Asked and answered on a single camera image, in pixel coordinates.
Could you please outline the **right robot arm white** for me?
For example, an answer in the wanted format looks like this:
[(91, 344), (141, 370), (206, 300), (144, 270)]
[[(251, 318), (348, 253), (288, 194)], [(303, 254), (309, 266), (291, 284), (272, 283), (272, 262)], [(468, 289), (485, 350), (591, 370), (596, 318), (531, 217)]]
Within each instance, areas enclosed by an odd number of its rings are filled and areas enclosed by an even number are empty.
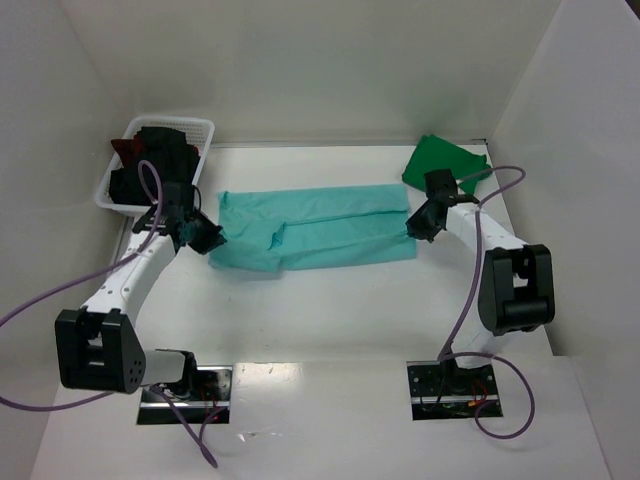
[(486, 204), (521, 183), (526, 173), (479, 199), (461, 189), (449, 169), (424, 175), (426, 202), (406, 222), (407, 233), (432, 243), (445, 231), (474, 254), (470, 290), (437, 356), (462, 370), (495, 360), (514, 336), (530, 333), (555, 318), (555, 288), (550, 249), (507, 231)]

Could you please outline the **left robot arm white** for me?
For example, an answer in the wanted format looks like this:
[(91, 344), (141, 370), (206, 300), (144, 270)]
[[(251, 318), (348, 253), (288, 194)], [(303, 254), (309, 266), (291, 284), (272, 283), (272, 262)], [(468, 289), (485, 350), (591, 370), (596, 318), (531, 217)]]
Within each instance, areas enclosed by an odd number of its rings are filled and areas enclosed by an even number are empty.
[(80, 308), (58, 315), (54, 330), (64, 387), (132, 394), (153, 384), (180, 383), (195, 369), (189, 351), (144, 349), (135, 323), (154, 284), (182, 248), (205, 255), (224, 244), (221, 227), (200, 203), (197, 187), (165, 184), (160, 205), (133, 224), (123, 265)]

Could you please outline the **dark green folded t shirt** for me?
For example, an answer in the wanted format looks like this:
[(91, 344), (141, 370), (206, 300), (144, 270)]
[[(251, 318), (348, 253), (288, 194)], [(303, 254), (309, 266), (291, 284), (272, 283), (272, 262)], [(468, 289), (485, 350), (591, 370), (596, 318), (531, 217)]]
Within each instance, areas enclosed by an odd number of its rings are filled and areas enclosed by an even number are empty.
[(406, 185), (425, 192), (426, 173), (450, 169), (456, 180), (474, 174), (473, 178), (460, 184), (463, 192), (474, 194), (477, 184), (491, 175), (481, 174), (489, 168), (486, 155), (471, 153), (436, 135), (423, 135), (411, 154), (401, 179)]

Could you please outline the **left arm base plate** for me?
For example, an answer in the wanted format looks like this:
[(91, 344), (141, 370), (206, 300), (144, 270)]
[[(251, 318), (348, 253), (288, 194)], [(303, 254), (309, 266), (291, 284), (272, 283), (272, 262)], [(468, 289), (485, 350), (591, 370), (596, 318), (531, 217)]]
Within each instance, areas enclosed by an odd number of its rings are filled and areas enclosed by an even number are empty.
[(188, 380), (161, 383), (160, 394), (145, 387), (137, 414), (137, 425), (175, 425), (179, 419), (164, 399), (167, 397), (191, 426), (228, 424), (232, 392), (232, 366), (199, 366)]

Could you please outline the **red garment in basket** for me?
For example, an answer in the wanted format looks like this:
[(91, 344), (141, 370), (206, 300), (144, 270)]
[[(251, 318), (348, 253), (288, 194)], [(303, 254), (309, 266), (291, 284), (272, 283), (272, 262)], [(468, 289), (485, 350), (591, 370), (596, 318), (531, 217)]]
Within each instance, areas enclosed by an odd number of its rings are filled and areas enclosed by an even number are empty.
[(132, 139), (112, 139), (111, 146), (119, 156), (122, 166), (129, 168), (145, 152), (146, 147), (138, 135)]

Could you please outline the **teal t shirt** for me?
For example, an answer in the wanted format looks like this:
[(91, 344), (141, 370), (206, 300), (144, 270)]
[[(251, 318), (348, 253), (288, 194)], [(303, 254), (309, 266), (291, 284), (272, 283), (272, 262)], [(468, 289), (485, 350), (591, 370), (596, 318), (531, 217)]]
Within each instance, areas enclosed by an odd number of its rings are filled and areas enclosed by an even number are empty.
[(224, 191), (218, 201), (226, 243), (209, 254), (214, 268), (280, 273), (417, 256), (401, 184)]

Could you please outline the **white plastic laundry basket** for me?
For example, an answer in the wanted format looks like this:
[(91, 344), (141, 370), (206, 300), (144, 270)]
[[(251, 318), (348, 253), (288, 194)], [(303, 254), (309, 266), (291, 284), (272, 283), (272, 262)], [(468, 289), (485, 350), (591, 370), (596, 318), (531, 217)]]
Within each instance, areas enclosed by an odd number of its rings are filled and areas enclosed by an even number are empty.
[(104, 209), (127, 216), (140, 216), (157, 197), (149, 170), (140, 172), (141, 161), (149, 161), (161, 181), (196, 185), (203, 170), (215, 132), (214, 123), (191, 117), (147, 115), (134, 118), (116, 139), (138, 135), (146, 150), (134, 165), (124, 168), (115, 153), (97, 188), (94, 199)]

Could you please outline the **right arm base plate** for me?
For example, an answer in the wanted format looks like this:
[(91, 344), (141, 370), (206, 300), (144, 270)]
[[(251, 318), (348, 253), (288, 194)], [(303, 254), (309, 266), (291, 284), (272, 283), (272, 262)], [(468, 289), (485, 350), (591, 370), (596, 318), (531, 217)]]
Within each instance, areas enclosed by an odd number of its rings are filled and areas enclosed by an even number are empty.
[(454, 360), (409, 362), (409, 393), (414, 421), (502, 417), (491, 365), (462, 369)]

